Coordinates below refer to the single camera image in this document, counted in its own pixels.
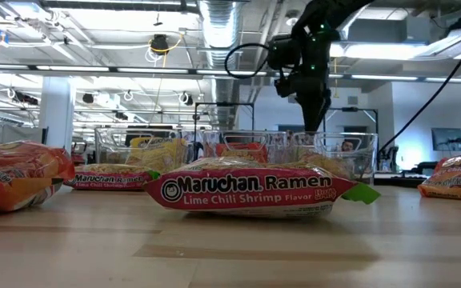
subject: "white column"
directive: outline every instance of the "white column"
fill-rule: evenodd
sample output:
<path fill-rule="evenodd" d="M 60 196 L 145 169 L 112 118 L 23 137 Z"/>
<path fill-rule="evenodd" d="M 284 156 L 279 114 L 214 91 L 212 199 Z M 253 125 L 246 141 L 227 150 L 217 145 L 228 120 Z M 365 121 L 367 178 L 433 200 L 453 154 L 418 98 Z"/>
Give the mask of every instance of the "white column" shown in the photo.
<path fill-rule="evenodd" d="M 76 89 L 67 77 L 44 77 L 40 102 L 40 127 L 49 128 L 46 144 L 65 147 L 72 145 Z"/>

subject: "desk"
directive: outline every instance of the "desk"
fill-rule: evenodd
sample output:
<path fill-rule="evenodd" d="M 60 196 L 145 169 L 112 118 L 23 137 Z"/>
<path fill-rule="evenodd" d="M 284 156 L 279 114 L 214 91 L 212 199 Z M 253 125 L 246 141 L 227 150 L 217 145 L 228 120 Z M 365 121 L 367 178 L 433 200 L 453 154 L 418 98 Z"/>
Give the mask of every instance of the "desk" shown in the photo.
<path fill-rule="evenodd" d="M 378 187 L 305 221 L 164 210 L 148 195 L 63 192 L 0 215 L 2 287 L 461 287 L 461 201 Z"/>

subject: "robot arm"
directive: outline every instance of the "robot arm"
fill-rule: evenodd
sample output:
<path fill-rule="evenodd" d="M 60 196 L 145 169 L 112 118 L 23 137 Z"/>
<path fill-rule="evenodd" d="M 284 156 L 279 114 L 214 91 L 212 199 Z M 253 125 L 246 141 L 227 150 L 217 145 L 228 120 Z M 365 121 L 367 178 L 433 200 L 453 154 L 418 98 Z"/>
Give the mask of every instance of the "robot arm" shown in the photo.
<path fill-rule="evenodd" d="M 305 131 L 316 131 L 331 105 L 328 86 L 330 46 L 339 40 L 335 30 L 350 15 L 373 0 L 312 0 L 293 26 L 291 35 L 269 42 L 268 66 L 280 70 L 275 88 L 281 97 L 296 93 Z M 290 68 L 285 76 L 282 68 Z"/>

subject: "wooden table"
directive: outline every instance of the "wooden table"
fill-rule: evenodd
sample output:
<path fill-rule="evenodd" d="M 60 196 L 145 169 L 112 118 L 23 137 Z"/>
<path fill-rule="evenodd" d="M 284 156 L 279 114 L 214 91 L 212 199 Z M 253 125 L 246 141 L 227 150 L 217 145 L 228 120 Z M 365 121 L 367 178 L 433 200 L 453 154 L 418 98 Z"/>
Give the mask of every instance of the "wooden table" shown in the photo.
<path fill-rule="evenodd" d="M 3 287 L 461 287 L 461 201 L 379 187 L 326 218 L 164 210 L 146 194 L 73 191 L 0 215 Z"/>

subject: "ductwork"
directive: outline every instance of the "ductwork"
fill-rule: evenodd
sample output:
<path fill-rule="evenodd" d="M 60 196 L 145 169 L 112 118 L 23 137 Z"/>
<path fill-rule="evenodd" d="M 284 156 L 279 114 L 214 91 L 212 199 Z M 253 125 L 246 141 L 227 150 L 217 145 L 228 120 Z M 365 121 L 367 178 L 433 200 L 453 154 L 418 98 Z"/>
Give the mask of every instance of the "ductwork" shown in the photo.
<path fill-rule="evenodd" d="M 202 31 L 207 47 L 233 48 L 238 44 L 239 17 L 241 3 L 232 1 L 198 1 L 200 14 L 203 17 Z M 224 61 L 227 52 L 207 52 L 207 61 L 211 69 L 224 69 Z M 229 58 L 227 67 L 236 69 L 236 54 Z M 214 102 L 238 102 L 239 94 L 233 94 L 235 82 L 228 79 L 211 80 L 211 94 Z M 218 109 L 216 111 L 218 124 L 221 127 L 231 126 L 228 124 L 229 110 Z"/>

